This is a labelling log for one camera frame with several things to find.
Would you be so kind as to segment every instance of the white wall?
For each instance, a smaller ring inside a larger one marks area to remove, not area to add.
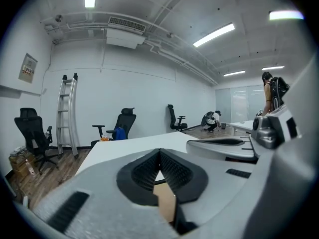
[[[186,116],[189,127],[215,109],[211,86],[174,62],[149,52],[107,45],[103,70],[101,41],[67,42],[56,45],[43,82],[41,116],[44,127],[52,125],[55,136],[56,105],[63,74],[78,74],[75,118],[78,145],[88,146],[99,136],[93,124],[113,129],[122,108],[135,107],[137,119],[129,138],[171,132],[168,104],[175,115]]]
[[[41,94],[43,75],[50,63],[52,39],[37,15],[33,7],[23,10],[5,34],[0,49],[0,85]],[[32,83],[18,79],[26,53],[38,61]]]
[[[0,169],[2,175],[11,171],[9,154],[25,145],[14,123],[20,108],[32,107],[39,113],[43,75],[50,63],[51,38],[39,23],[35,8],[28,7],[17,15],[0,47]],[[32,83],[19,80],[25,54],[38,63]]]

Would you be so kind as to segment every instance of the office chair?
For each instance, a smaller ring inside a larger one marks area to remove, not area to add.
[[[51,158],[56,157],[58,155],[45,155],[45,151],[49,148],[50,143],[52,143],[52,126],[48,127],[47,131],[49,132],[49,137],[46,138],[42,128],[41,117],[36,116],[27,119],[14,118],[14,122],[25,138],[26,149],[30,151],[33,155],[43,155],[42,158],[35,161],[35,163],[41,161],[39,173],[42,174],[41,167],[45,162],[50,162],[54,164],[55,167],[58,169],[59,167],[57,166],[57,164],[50,160]]]
[[[186,123],[181,123],[181,120],[185,119],[185,116],[179,116],[178,119],[178,123],[176,122],[176,117],[175,117],[175,113],[174,113],[174,109],[173,109],[173,105],[167,105],[168,109],[169,109],[169,113],[170,113],[170,128],[171,129],[176,129],[176,131],[180,131],[182,132],[183,129],[187,128],[187,124]]]
[[[20,108],[20,118],[36,117],[38,114],[34,108]]]
[[[118,116],[118,120],[114,128],[120,127],[124,129],[125,137],[128,139],[130,129],[136,119],[136,114],[133,114],[133,109],[135,108],[123,108],[121,114]],[[92,125],[92,127],[97,127],[99,129],[100,138],[102,138],[102,128],[104,125]],[[116,138],[115,130],[107,130],[106,133],[111,133],[112,138],[111,141]],[[99,140],[95,140],[91,142],[91,146],[93,147]]]

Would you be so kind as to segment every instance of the standing person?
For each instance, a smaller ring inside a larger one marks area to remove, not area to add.
[[[214,119],[211,119],[209,123],[207,122],[207,124],[210,126],[207,129],[208,131],[212,132],[212,131],[214,131],[215,128],[217,128],[217,126],[221,127],[221,124],[219,121],[219,116],[221,116],[220,111],[215,111],[213,116],[212,116]]]
[[[264,92],[266,98],[266,104],[263,113],[261,116],[265,116],[267,113],[271,113],[274,110],[273,104],[273,94],[271,92],[270,81],[272,79],[272,75],[269,72],[263,73],[263,82],[264,82]]]

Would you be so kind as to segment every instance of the air conditioning vent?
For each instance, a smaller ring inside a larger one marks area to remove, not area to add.
[[[139,23],[115,17],[110,17],[109,27],[126,30],[132,33],[137,33],[139,35],[142,35],[146,28],[146,26]]]

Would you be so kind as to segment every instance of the desk surface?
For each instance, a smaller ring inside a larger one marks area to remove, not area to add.
[[[235,128],[245,129],[245,130],[253,130],[253,120],[244,121],[244,123],[236,122],[231,123],[230,125]]]
[[[121,141],[100,141],[92,148],[76,174],[92,165],[149,149],[165,148],[186,153],[186,143],[189,140],[197,138],[174,132]],[[159,172],[156,180],[162,179],[163,175]]]

